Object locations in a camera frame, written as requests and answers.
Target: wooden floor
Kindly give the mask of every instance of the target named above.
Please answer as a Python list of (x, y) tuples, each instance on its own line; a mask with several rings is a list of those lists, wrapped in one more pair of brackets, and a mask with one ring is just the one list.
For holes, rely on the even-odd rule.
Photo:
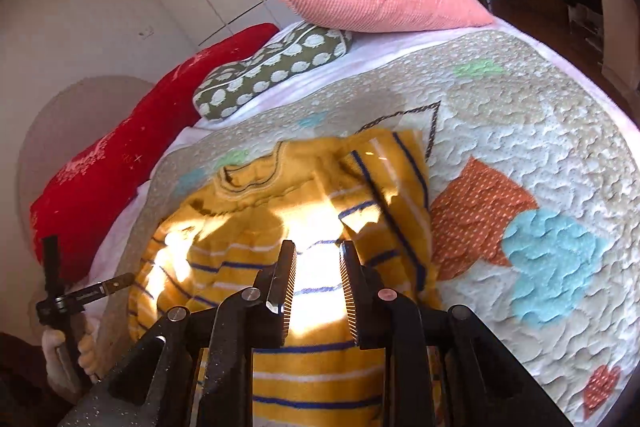
[(569, 31), (569, 26), (555, 24), (540, 15), (515, 8), (506, 2), (494, 2), (493, 10), (494, 15), (506, 20), (509, 24), (516, 26), (517, 29), (531, 35), (536, 40), (544, 42), (566, 58), (589, 77), (594, 84), (600, 87), (631, 120), (634, 120), (628, 102), (602, 76), (601, 65), (598, 63), (602, 60), (602, 57), (584, 39), (572, 34)]

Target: black tool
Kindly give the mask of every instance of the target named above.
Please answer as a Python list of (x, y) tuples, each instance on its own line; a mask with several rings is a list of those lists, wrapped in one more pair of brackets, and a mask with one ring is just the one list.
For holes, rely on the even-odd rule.
[[(84, 311), (84, 305), (101, 299), (133, 284), (135, 276), (126, 273), (114, 279), (94, 284), (87, 288), (65, 294), (65, 287), (60, 280), (60, 250), (58, 237), (50, 235), (42, 240), (44, 250), (45, 290), (47, 298), (36, 304), (38, 320), (44, 326), (60, 330), (65, 334), (65, 348), (59, 350), (59, 356), (66, 368), (71, 368), (69, 377), (74, 387), (86, 392), (92, 385), (91, 379), (78, 363), (78, 338), (75, 333), (74, 316)], [(84, 321), (80, 321), (84, 330)]]
[[(194, 314), (170, 309), (61, 425), (188, 425), (206, 347), (197, 427), (252, 425), (252, 349), (284, 343), (295, 258), (293, 243), (284, 241), (277, 263), (218, 308)], [(469, 308), (426, 309), (385, 288), (348, 241), (340, 268), (356, 344), (386, 352), (383, 426), (439, 425), (436, 386), (442, 390), (439, 419), (447, 427), (571, 426)]]

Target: person's hand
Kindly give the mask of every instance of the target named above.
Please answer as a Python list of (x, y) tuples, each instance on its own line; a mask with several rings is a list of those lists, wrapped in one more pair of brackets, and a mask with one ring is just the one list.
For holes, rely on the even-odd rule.
[[(98, 357), (95, 352), (93, 328), (89, 323), (85, 324), (85, 334), (78, 342), (80, 357), (78, 363), (89, 375), (92, 382), (98, 381), (96, 370), (98, 367)], [(52, 390), (70, 403), (76, 403), (81, 395), (81, 390), (76, 389), (68, 377), (71, 368), (65, 368), (62, 360), (58, 356), (56, 349), (65, 343), (65, 334), (59, 330), (47, 328), (42, 334), (42, 351), (47, 362), (47, 381)]]

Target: red heart patch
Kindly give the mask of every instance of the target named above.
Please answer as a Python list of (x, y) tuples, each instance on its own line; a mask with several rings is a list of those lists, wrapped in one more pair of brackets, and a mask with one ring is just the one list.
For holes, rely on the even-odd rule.
[(611, 370), (606, 365), (601, 365), (589, 378), (584, 388), (584, 418), (587, 419), (605, 400), (611, 396), (618, 379), (620, 368), (616, 365)]

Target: mattress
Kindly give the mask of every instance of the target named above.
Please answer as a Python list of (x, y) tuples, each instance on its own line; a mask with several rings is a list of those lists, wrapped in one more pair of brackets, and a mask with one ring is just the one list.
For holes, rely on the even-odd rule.
[[(185, 130), (87, 282), (137, 270), (158, 222), (223, 165), (278, 140), (373, 125), (422, 130), (443, 306), (471, 307), (574, 425), (597, 425), (640, 357), (640, 135), (575, 68), (504, 22), (361, 36), (344, 59), (232, 119)], [(88, 309), (107, 366), (127, 342), (125, 304), (116, 294)]]

